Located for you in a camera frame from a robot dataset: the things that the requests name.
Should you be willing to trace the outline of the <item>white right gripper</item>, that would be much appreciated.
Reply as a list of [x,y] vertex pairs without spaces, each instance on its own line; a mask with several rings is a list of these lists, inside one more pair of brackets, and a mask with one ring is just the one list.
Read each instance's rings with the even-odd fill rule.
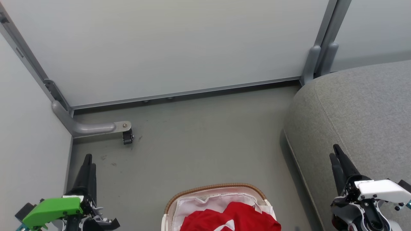
[[360,217],[364,222],[387,222],[379,207],[383,203],[396,204],[397,209],[410,209],[410,184],[401,180],[371,180],[360,175],[350,158],[338,144],[330,153],[331,167],[339,195],[339,218],[353,222]]

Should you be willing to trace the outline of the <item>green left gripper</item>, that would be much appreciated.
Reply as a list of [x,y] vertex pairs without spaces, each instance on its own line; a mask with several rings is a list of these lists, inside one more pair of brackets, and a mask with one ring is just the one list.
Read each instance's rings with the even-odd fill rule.
[[41,199],[39,204],[27,203],[15,215],[21,223],[18,231],[43,231],[53,223],[61,231],[114,231],[117,219],[104,218],[97,207],[96,164],[87,154],[73,187],[60,198]]

